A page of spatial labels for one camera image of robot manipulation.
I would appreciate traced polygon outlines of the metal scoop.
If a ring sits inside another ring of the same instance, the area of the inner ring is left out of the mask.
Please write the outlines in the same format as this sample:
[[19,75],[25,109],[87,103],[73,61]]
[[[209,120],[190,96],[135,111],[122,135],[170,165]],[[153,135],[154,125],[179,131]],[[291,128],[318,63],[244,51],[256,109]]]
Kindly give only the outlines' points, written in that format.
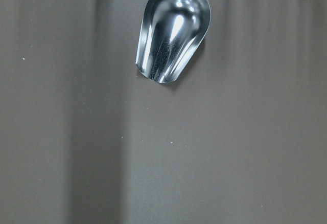
[[208,0],[148,0],[138,39],[135,64],[157,83],[178,79],[208,31]]

